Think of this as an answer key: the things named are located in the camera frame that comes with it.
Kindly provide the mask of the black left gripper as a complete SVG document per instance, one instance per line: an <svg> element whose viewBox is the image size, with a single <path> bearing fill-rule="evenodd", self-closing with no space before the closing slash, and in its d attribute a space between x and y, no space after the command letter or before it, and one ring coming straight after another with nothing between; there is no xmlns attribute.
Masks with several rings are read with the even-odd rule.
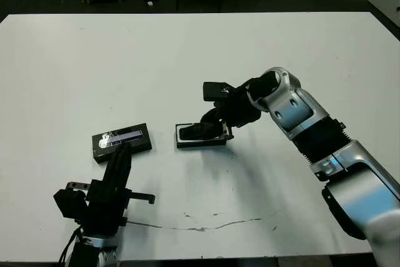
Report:
<svg viewBox="0 0 400 267"><path fill-rule="evenodd" d="M80 224L87 236L114 236L125 226L124 211L130 199L154 204L155 195L125 188L131 170L130 145L120 144L107 163L104 181L66 185L67 206L64 216Z"/></svg>

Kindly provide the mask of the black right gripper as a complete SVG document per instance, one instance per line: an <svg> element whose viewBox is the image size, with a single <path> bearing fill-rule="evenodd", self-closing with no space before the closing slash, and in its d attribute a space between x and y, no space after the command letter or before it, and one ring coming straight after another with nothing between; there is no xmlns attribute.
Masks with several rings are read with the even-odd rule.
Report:
<svg viewBox="0 0 400 267"><path fill-rule="evenodd" d="M253 123L261 117L261 111L255 108L248 96L249 83L233 87L228 83L212 83L214 108L201 118L201 127L212 134L213 138L231 136L224 132L227 128L240 128Z"/></svg>

